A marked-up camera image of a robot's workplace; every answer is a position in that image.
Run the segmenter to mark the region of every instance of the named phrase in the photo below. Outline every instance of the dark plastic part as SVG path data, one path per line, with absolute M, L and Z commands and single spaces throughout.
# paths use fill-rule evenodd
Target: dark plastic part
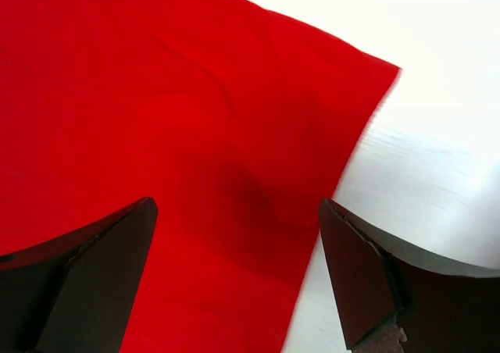
M 388 310 L 387 296 L 381 298 L 380 289 L 391 286 L 367 283 L 364 278 L 370 271 L 380 273 L 375 262 L 387 260 L 398 293 L 407 301 L 397 312 L 397 324 L 408 338 L 401 343 L 405 353 L 500 351 L 500 276 L 495 277 L 498 270 L 457 262 L 418 248 L 369 225 L 334 201 L 325 200 L 320 215 L 346 343 L 348 337 L 359 336 L 369 328 L 374 330 L 385 319 L 379 311 Z M 340 242 L 345 248 L 338 248 Z M 362 254 L 367 244 L 375 255 Z M 380 275 L 376 278 L 379 282 L 387 281 Z M 345 297 L 348 290 L 354 294 L 350 298 Z M 366 313 L 372 316 L 378 313 L 380 320 L 367 327 L 363 322 Z M 356 345 L 364 338 L 370 338 L 369 331 L 359 341 L 348 343 Z
M 0 352 L 118 353 L 155 230 L 151 198 L 3 256 Z

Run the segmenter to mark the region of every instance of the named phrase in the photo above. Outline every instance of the table surface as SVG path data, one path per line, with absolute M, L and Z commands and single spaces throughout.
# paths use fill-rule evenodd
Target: table surface
M 251 0 L 403 68 L 334 199 L 413 244 L 500 269 L 498 0 Z M 284 353 L 343 352 L 317 245 Z

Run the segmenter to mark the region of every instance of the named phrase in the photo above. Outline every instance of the red cloth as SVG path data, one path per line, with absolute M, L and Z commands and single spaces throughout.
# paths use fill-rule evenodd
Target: red cloth
M 0 253 L 152 196 L 123 352 L 277 353 L 397 72 L 245 0 L 0 0 Z

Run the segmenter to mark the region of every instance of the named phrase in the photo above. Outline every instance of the white table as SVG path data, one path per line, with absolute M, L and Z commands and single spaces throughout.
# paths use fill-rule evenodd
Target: white table
M 499 0 L 251 0 L 403 68 L 334 199 L 440 255 L 500 269 Z M 345 350 L 320 245 L 284 353 Z

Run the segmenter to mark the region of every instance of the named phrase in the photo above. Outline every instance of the red napkin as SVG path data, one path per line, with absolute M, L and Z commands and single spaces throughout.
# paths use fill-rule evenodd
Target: red napkin
M 122 351 L 277 353 L 397 72 L 245 0 L 0 0 L 0 254 L 151 196 Z

